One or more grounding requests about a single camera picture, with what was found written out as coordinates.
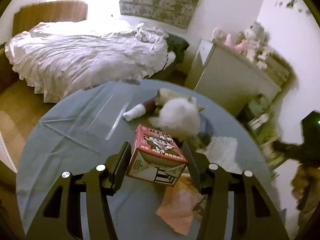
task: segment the orange cloth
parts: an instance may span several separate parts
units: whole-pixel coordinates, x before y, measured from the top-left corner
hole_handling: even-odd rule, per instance
[[[167,187],[157,211],[174,231],[187,235],[193,219],[193,208],[203,198],[192,186],[189,174],[183,173],[174,187]]]

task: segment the white wall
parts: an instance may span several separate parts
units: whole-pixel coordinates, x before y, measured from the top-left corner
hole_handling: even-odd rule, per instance
[[[50,0],[12,0],[0,18],[0,44],[9,40],[12,33],[13,15],[20,6],[33,2]],[[140,18],[120,16],[119,0],[84,0],[88,3],[88,19],[108,20],[111,14],[126,20],[131,26],[140,22]],[[188,72],[191,62],[201,39],[211,39],[212,30],[217,25],[223,25],[231,32],[248,28],[257,19],[263,0],[200,0],[198,8],[187,30],[174,26],[146,20],[154,25],[163,27],[166,31],[185,38],[190,47],[186,52],[185,63],[180,69]]]
[[[258,21],[271,34],[269,44],[286,58],[296,74],[296,80],[275,102],[282,139],[302,143],[300,121],[313,110],[320,110],[320,28],[302,0],[293,9],[286,8],[289,0],[264,0]],[[278,168],[277,178],[282,208],[288,208],[287,230],[292,236],[297,229],[296,201],[290,194],[290,180],[296,162],[287,162]]]

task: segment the black device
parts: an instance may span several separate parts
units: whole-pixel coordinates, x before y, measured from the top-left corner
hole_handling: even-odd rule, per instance
[[[320,113],[312,111],[302,121],[303,144],[287,144],[280,141],[273,142],[273,149],[284,153],[286,159],[299,161],[304,168],[320,167]],[[307,186],[303,198],[299,201],[298,210],[306,205],[311,185]]]
[[[234,191],[235,196],[231,239],[289,239],[276,208],[250,171],[242,174],[227,172],[217,164],[210,163],[205,155],[194,152],[187,143],[183,145],[183,153],[189,162],[188,169],[193,185],[201,194],[208,195],[197,240],[224,239],[229,191]],[[104,164],[88,173],[74,176],[68,171],[63,172],[40,205],[26,240],[83,239],[80,219],[81,192],[86,192],[90,238],[118,240],[107,195],[113,196],[120,189],[130,158],[131,146],[125,142],[118,154],[111,155]],[[315,211],[318,216],[314,217],[313,224],[309,223],[307,232],[297,240],[318,239],[318,232],[315,238],[311,237],[310,232],[315,232],[318,228],[319,213],[318,206]]]

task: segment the cartoon face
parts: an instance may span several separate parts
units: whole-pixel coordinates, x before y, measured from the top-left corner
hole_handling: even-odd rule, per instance
[[[165,142],[164,140],[160,140],[151,136],[150,137],[145,136],[144,138],[147,141],[152,141],[155,146],[158,146],[163,150],[169,150],[169,149],[175,148],[175,146],[171,145],[169,142]]]

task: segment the wooden headboard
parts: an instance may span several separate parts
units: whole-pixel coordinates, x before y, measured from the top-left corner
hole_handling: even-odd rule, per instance
[[[12,36],[29,31],[40,22],[79,22],[87,18],[88,5],[84,1],[62,0],[41,2],[20,7],[13,18]],[[0,93],[18,79],[4,50],[0,49]]]

